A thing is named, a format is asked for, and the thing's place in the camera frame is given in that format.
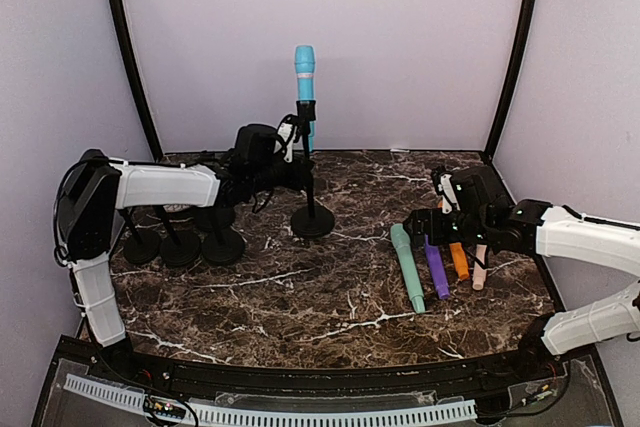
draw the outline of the black metal beam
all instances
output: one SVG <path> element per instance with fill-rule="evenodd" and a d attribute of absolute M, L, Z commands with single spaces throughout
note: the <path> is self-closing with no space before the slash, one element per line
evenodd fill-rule
<path fill-rule="evenodd" d="M 116 29 L 116 35 L 118 37 L 118 43 L 120 44 L 120 54 L 122 55 L 122 62 L 127 72 L 127 78 L 129 79 L 129 86 L 133 95 L 133 100 L 136 104 L 136 110 L 140 117 L 140 123 L 144 130 L 144 135 L 147 138 L 149 149 L 155 160 L 162 158 L 163 152 L 160 146 L 160 139 L 156 132 L 155 125 L 153 124 L 153 118 L 151 117 L 151 111 L 149 110 L 149 104 L 147 98 L 144 95 L 144 89 L 142 87 L 142 81 L 140 79 L 140 72 L 138 71 L 138 64 L 136 63 L 136 57 L 133 53 L 133 44 L 131 43 L 131 36 L 129 35 L 129 27 L 127 26 L 127 17 L 124 11 L 124 4 L 122 0 L 109 0 L 111 5 L 111 15 L 113 16 L 113 25 Z"/>
<path fill-rule="evenodd" d="M 520 67 L 522 66 L 524 50 L 527 46 L 527 38 L 529 37 L 529 27 L 531 27 L 531 18 L 533 17 L 535 2 L 536 0 L 522 0 L 522 4 L 520 5 L 520 17 L 518 18 L 516 35 L 513 41 L 513 48 L 511 49 L 509 66 L 507 67 L 507 74 L 504 78 L 502 93 L 498 101 L 498 108 L 496 109 L 496 115 L 493 119 L 491 132 L 489 133 L 487 145 L 484 149 L 484 153 L 489 159 L 493 158 L 498 149 L 500 137 L 502 136 L 502 131 L 504 130 L 504 125 L 509 115 L 509 108 L 513 100 L 513 93 L 516 90 Z"/>

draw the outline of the blue microphone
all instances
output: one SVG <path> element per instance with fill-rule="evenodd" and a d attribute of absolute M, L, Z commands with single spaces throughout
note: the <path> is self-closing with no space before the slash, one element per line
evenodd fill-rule
<path fill-rule="evenodd" d="M 298 100 L 315 100 L 313 95 L 313 73 L 316 71 L 316 56 L 310 45 L 296 47 L 296 75 L 298 76 Z M 309 151 L 313 151 L 313 136 L 316 133 L 315 122 L 311 122 Z"/>

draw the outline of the black stand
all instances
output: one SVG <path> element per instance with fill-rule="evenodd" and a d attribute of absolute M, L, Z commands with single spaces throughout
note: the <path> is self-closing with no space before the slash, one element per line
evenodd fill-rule
<path fill-rule="evenodd" d="M 212 233 L 204 239 L 202 257 L 211 265 L 231 265 L 244 254 L 244 239 L 233 229 L 220 228 L 218 209 L 210 208 L 206 211 Z"/>
<path fill-rule="evenodd" d="M 176 232 L 171 226 L 167 212 L 161 205 L 154 205 L 153 210 L 160 218 L 167 231 L 160 244 L 160 257 L 169 268 L 184 267 L 195 262 L 200 255 L 200 237 L 194 232 L 181 230 Z"/>
<path fill-rule="evenodd" d="M 196 224 L 196 228 L 200 232 L 213 232 L 213 226 L 209 218 L 209 210 L 215 209 L 216 218 L 218 219 L 218 225 L 221 229 L 231 227 L 236 220 L 236 211 L 233 207 L 205 207 L 203 209 L 195 208 L 193 214 L 193 221 Z"/>
<path fill-rule="evenodd" d="M 316 204 L 313 192 L 313 176 L 309 151 L 309 122 L 316 119 L 314 100 L 298 101 L 298 118 L 301 122 L 302 148 L 304 149 L 304 184 L 307 193 L 307 206 L 298 209 L 291 216 L 291 230 L 303 239 L 317 239 L 329 234 L 336 225 L 333 213 L 326 207 Z"/>
<path fill-rule="evenodd" d="M 131 237 L 124 243 L 124 258 L 133 265 L 142 265 L 151 262 L 160 251 L 160 235 L 151 230 L 138 230 L 131 219 L 131 215 L 126 209 L 119 210 L 118 213 L 124 219 L 124 223 L 131 232 Z"/>

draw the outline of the microphone head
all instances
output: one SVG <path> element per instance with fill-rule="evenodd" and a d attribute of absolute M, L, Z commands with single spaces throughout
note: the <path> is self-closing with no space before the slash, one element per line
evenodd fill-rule
<path fill-rule="evenodd" d="M 299 45 L 296 47 L 296 73 L 312 74 L 316 70 L 316 56 L 313 47 L 310 45 Z"/>

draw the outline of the floor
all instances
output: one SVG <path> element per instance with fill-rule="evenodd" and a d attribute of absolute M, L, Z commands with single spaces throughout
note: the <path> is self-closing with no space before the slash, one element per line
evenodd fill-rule
<path fill-rule="evenodd" d="M 410 365 L 514 349 L 533 318 L 553 311 L 532 260 L 492 256 L 486 288 L 476 292 L 457 281 L 448 249 L 441 252 L 451 298 L 437 300 L 416 252 L 427 313 L 412 311 L 389 229 L 412 209 L 436 206 L 430 169 L 479 165 L 478 154 L 324 151 L 313 158 L 317 200 L 336 216 L 323 239 L 293 236 L 289 217 L 304 196 L 277 190 L 259 214 L 236 208 L 247 251 L 232 267 L 198 260 L 171 270 L 159 258 L 132 266 L 116 249 L 113 280 L 136 350 L 254 367 Z M 136 222 L 164 236 L 151 210 L 138 209 Z M 190 218 L 174 227 L 194 229 Z"/>

